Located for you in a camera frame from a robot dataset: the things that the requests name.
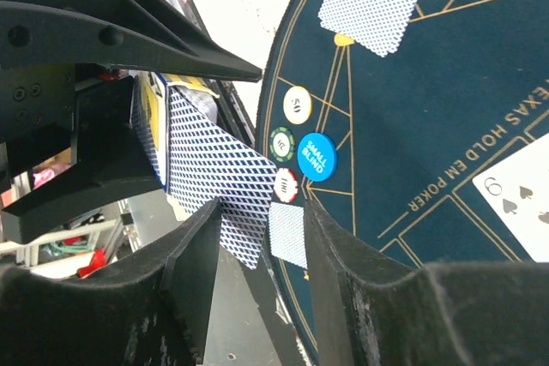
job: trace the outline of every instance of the blue and white patterned card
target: blue and white patterned card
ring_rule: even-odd
[[[220,197],[220,244],[247,267],[255,268],[275,186],[275,164],[210,122],[177,88],[166,91],[167,192],[189,213]],[[141,89],[137,87],[132,125],[159,174],[154,140],[146,113],[142,113],[141,98]]]

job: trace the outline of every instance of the black poker chip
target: black poker chip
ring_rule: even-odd
[[[287,162],[295,153],[295,138],[288,128],[280,126],[271,132],[269,149],[279,162]]]

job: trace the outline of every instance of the poker table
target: poker table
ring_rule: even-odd
[[[290,204],[319,201],[343,228],[410,267],[530,260],[528,246],[474,178],[549,133],[548,2],[418,0],[398,50],[380,57],[322,28],[323,0],[291,0],[256,122],[256,150],[297,178]],[[295,86],[312,99],[311,116],[301,124],[283,110]],[[326,135],[337,149],[334,174],[312,182],[298,153],[279,161],[269,149],[279,127],[292,133],[296,151],[310,132]],[[549,159],[549,151],[540,155]],[[514,170],[528,174],[528,162],[522,165]],[[273,202],[281,203],[276,196]],[[308,274],[273,261],[293,320],[316,357]]]

